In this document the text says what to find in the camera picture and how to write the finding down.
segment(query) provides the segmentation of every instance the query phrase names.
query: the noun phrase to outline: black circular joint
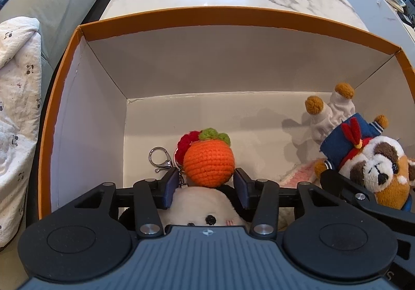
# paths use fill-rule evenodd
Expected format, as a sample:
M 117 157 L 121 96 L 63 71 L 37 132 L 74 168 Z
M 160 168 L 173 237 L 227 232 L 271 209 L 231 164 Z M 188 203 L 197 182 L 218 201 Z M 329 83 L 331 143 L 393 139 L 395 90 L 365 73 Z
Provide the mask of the black circular joint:
M 66 226 L 55 229 L 47 238 L 49 247 L 58 253 L 74 254 L 87 250 L 95 242 L 93 230 L 82 226 Z
M 213 215 L 208 215 L 205 220 L 206 224 L 208 224 L 209 226 L 213 226 L 216 223 L 216 217 L 214 217 Z
M 285 230 L 283 249 L 318 278 L 364 282 L 387 271 L 398 241 L 385 224 L 344 204 L 306 212 Z
M 329 224 L 320 230 L 320 240 L 331 249 L 351 251 L 367 242 L 366 232 L 346 223 Z
M 392 164 L 392 171 L 393 171 L 393 174 L 398 174 L 399 172 L 399 166 L 395 162 Z
M 22 234 L 18 253 L 31 275 L 53 282 L 81 282 L 123 262 L 131 235 L 98 209 L 62 207 Z

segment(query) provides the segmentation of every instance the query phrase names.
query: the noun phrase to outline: plush toy eye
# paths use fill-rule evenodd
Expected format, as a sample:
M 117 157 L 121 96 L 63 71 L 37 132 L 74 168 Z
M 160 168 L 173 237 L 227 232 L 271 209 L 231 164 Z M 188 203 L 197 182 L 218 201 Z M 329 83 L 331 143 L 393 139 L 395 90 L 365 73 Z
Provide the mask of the plush toy eye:
M 209 226 L 213 226 L 216 223 L 216 218 L 213 215 L 208 215 L 205 220 Z
M 397 164 L 395 164 L 395 163 L 392 164 L 392 171 L 393 171 L 393 174 L 397 174 L 398 173 L 399 167 L 398 167 Z

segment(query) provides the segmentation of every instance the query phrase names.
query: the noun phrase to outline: box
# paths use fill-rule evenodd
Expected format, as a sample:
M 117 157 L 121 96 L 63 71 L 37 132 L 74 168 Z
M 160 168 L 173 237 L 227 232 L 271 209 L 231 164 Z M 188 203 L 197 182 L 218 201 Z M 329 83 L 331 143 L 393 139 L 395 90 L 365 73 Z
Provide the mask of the box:
M 275 179 L 321 156 L 304 101 L 338 82 L 356 111 L 415 155 L 415 74 L 404 52 L 327 19 L 263 8 L 157 10 L 79 26 L 51 91 L 41 139 L 39 217 L 94 186 L 160 178 L 148 161 L 180 137 L 229 134 L 236 165 Z

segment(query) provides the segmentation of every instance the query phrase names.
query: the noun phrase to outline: blanket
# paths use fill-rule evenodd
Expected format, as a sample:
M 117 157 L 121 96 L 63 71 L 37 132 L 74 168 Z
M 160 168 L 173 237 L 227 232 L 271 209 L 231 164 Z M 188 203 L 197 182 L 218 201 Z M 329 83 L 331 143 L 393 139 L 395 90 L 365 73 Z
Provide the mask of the blanket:
M 15 236 L 41 112 L 39 21 L 16 17 L 0 24 L 0 250 Z

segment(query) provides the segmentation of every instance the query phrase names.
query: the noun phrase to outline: plush toy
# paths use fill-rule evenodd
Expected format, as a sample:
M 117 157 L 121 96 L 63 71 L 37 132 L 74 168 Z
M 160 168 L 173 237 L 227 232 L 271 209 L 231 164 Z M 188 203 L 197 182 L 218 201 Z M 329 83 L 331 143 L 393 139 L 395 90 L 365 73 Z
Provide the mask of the plush toy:
M 306 100 L 311 136 L 327 157 L 316 162 L 315 174 L 319 178 L 328 168 L 337 170 L 374 193 L 379 204 L 401 209 L 415 185 L 415 162 L 395 139 L 381 136 L 388 126 L 385 116 L 368 123 L 355 113 L 353 96 L 349 84 L 339 83 L 329 104 L 317 96 Z
M 176 162 L 196 185 L 215 188 L 226 183 L 235 170 L 235 158 L 226 133 L 209 128 L 192 131 L 177 144 Z
M 169 209 L 159 209 L 163 227 L 179 226 L 243 226 L 227 196 L 213 188 L 177 188 Z

